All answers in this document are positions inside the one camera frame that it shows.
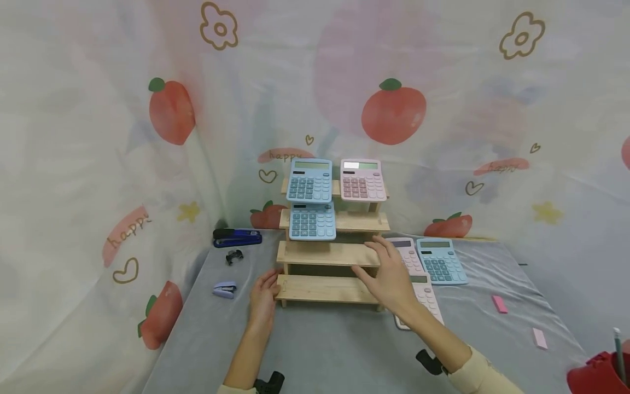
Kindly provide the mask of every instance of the pencil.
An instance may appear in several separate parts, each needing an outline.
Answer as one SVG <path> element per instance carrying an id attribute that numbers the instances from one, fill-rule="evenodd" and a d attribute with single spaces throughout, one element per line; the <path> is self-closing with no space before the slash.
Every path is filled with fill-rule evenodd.
<path id="1" fill-rule="evenodd" d="M 624 352 L 621 350 L 621 331 L 614 327 L 613 331 L 615 331 L 615 348 L 617 349 L 617 371 L 619 373 L 619 377 L 621 381 L 624 382 L 624 386 L 627 386 L 626 383 L 626 366 L 624 364 Z"/>

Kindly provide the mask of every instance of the wooden shelf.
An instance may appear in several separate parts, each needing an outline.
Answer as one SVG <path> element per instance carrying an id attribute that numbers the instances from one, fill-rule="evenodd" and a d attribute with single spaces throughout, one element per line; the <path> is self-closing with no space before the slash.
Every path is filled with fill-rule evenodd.
<path id="1" fill-rule="evenodd" d="M 376 252 L 361 243 L 280 241 L 280 264 L 359 265 L 380 267 Z"/>
<path id="2" fill-rule="evenodd" d="M 288 229 L 291 210 L 283 209 L 280 228 Z M 337 231 L 342 233 L 382 233 L 389 231 L 387 216 L 381 212 L 335 212 Z"/>
<path id="3" fill-rule="evenodd" d="M 357 278 L 278 275 L 282 288 L 277 299 L 324 303 L 378 304 Z"/>
<path id="4" fill-rule="evenodd" d="M 341 197 L 341 187 L 339 185 L 339 179 L 334 179 L 332 183 L 333 183 L 333 196 Z M 289 187 L 289 179 L 284 178 L 284 180 L 282 181 L 282 189 L 280 190 L 280 193 L 286 194 L 288 187 Z M 389 192 L 387 191 L 387 187 L 384 187 L 384 189 L 385 189 L 385 195 L 387 196 L 387 198 L 389 198 Z"/>

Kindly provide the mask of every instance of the yellow star print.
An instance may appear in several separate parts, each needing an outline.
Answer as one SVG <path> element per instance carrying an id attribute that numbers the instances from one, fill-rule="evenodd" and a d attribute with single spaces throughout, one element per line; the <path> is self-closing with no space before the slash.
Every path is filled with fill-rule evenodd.
<path id="1" fill-rule="evenodd" d="M 201 212 L 199 206 L 197 206 L 197 201 L 191 202 L 190 205 L 180 205 L 180 211 L 181 214 L 177 217 L 177 221 L 181 222 L 182 220 L 188 219 L 191 223 L 195 222 L 195 218 L 199 215 L 199 212 Z"/>
<path id="2" fill-rule="evenodd" d="M 557 224 L 564 214 L 553 207 L 551 201 L 545 201 L 544 204 L 534 204 L 532 208 L 536 211 L 535 222 L 544 221 L 549 224 Z"/>

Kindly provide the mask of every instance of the blue calculator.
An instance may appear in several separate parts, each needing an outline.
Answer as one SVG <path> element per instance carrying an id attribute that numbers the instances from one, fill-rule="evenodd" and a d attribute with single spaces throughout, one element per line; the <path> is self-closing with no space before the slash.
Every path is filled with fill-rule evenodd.
<path id="1" fill-rule="evenodd" d="M 291 205 L 290 240 L 332 241 L 336 237 L 335 208 L 332 202 Z"/>
<path id="2" fill-rule="evenodd" d="M 420 238 L 416 240 L 418 254 L 434 286 L 467 284 L 468 277 L 448 238 Z"/>
<path id="3" fill-rule="evenodd" d="M 291 160 L 287 200 L 324 204 L 333 200 L 333 162 L 325 159 Z"/>

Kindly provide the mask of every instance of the pink eraser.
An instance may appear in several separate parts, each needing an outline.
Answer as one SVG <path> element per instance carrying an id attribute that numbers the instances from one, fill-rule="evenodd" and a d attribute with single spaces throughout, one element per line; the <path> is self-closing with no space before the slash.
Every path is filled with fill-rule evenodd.
<path id="1" fill-rule="evenodd" d="M 534 329 L 534 338 L 536 339 L 536 346 L 540 347 L 541 349 L 548 349 L 545 335 L 538 328 Z"/>
<path id="2" fill-rule="evenodd" d="M 496 310 L 499 313 L 508 313 L 508 308 L 505 307 L 505 303 L 503 303 L 503 298 L 499 296 L 492 296 L 492 301 L 495 302 Z"/>

